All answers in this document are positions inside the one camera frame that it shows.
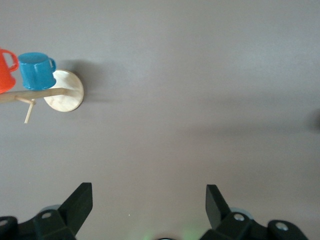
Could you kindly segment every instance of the enamel mug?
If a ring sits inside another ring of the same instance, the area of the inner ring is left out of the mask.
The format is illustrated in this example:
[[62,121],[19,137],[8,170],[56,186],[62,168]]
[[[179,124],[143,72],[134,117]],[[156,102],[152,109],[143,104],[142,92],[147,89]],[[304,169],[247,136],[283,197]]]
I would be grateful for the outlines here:
[[[11,55],[12,66],[8,66],[4,54]],[[12,89],[16,84],[16,80],[11,75],[11,72],[17,70],[18,66],[17,56],[11,51],[0,48],[0,94]]]
[[56,62],[41,52],[27,52],[18,56],[23,86],[32,91],[40,91],[56,84],[53,72]]

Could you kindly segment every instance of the screw head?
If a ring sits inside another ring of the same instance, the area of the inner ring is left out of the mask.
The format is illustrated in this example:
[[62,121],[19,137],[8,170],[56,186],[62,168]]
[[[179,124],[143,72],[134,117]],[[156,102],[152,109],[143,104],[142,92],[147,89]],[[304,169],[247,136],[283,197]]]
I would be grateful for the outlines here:
[[2,220],[0,221],[0,227],[6,225],[8,223],[8,220]]
[[234,216],[234,219],[237,220],[237,221],[244,221],[245,220],[245,217],[242,216],[240,213],[236,213]]
[[50,218],[51,217],[51,212],[46,212],[45,214],[43,214],[41,216],[42,219],[47,219],[47,218]]
[[279,230],[282,230],[282,231],[288,231],[289,228],[287,225],[285,225],[283,222],[277,222],[275,224],[275,226],[279,229]]

